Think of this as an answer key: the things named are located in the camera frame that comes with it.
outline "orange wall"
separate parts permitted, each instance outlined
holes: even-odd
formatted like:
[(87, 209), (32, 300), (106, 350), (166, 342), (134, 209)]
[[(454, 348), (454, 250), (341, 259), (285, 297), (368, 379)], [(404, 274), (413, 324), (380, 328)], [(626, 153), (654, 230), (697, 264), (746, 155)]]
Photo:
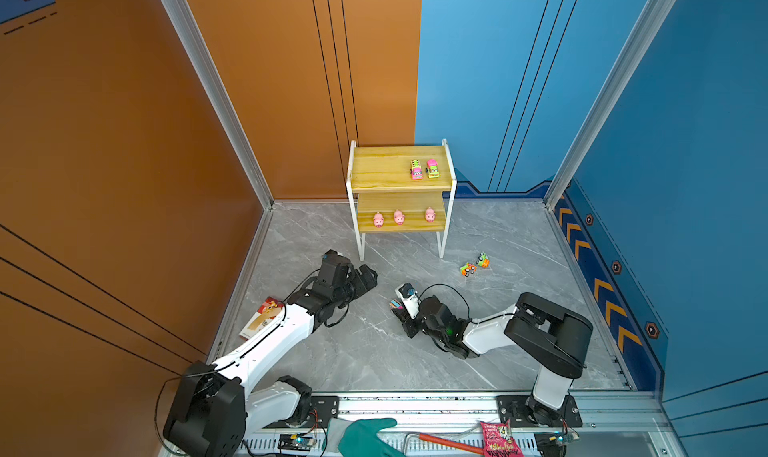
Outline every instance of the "orange wall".
[(421, 0), (187, 1), (275, 198), (345, 196), (352, 140), (413, 144)]
[(0, 224), (167, 330), (0, 227), (0, 292), (21, 300), (0, 295), (2, 454), (152, 455), (173, 373), (24, 303), (180, 372), (205, 359), (261, 208), (159, 0), (42, 12), (0, 33)]

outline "robotic arm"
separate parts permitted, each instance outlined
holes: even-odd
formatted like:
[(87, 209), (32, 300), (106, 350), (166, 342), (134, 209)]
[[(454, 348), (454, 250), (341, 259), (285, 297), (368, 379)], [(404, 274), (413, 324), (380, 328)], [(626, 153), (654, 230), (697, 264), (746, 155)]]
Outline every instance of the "robotic arm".
[(368, 266), (356, 270), (346, 257), (326, 252), (318, 276), (308, 278), (286, 299), (280, 315), (231, 353), (210, 365), (196, 362), (187, 369), (163, 437), (191, 457), (229, 457), (246, 429), (261, 429), (279, 420), (297, 425), (306, 421), (312, 388), (300, 380), (286, 375), (268, 389), (251, 392), (291, 347), (321, 325), (335, 325), (327, 323), (333, 310), (347, 307), (375, 287), (377, 279)]
[[(534, 293), (484, 319), (461, 319), (437, 297), (419, 301), (409, 283), (397, 289), (404, 309), (392, 309), (408, 337), (423, 332), (460, 359), (480, 356), (497, 347), (518, 345), (536, 359), (539, 368), (526, 405), (528, 419), (541, 426), (562, 419), (565, 396), (585, 367), (592, 324), (586, 317)], [(540, 327), (549, 322), (548, 330)]]

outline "black mounting plate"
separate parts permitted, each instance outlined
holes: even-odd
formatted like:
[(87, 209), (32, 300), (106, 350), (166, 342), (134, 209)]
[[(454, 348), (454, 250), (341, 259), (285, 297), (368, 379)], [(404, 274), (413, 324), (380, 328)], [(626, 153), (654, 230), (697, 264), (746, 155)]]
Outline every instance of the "black mounting plate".
[[(538, 425), (528, 420), (528, 407), (525, 405), (527, 399), (528, 395), (497, 396), (496, 407), (498, 417), (502, 420), (502, 423), (512, 419), (509, 423), (511, 427), (538, 427)], [(581, 413), (578, 411), (573, 395), (566, 395), (563, 406), (565, 407), (563, 416), (568, 427), (581, 427), (584, 423), (581, 422)]]
[[(310, 396), (310, 410), (317, 409), (317, 416), (319, 420), (317, 424), (319, 427), (328, 428), (328, 422), (332, 417), (337, 417), (339, 413), (339, 396), (338, 395), (312, 395)], [(265, 429), (303, 429), (306, 427), (309, 429), (314, 425), (314, 417), (310, 416), (306, 423), (301, 427), (290, 427), (284, 420), (278, 420), (265, 427)]]

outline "green glove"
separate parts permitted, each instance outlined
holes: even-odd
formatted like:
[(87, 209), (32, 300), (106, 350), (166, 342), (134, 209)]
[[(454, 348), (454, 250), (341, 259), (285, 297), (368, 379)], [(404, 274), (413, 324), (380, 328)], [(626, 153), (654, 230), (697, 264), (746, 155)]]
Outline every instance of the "green glove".
[(358, 420), (346, 428), (339, 442), (339, 452), (344, 457), (406, 457), (376, 435), (379, 430), (395, 425), (397, 421), (394, 419)]

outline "top shelf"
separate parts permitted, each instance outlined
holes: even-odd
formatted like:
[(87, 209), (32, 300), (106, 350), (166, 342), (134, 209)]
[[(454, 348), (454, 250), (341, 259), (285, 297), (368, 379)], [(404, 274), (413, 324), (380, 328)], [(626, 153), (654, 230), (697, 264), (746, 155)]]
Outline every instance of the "top shelf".
[[(452, 189), (452, 168), (448, 163), (450, 154), (447, 146), (362, 146), (352, 147), (352, 158), (348, 182), (352, 193), (408, 192)], [(427, 177), (427, 161), (437, 161), (440, 176)], [(424, 177), (411, 179), (411, 160), (419, 160)]]

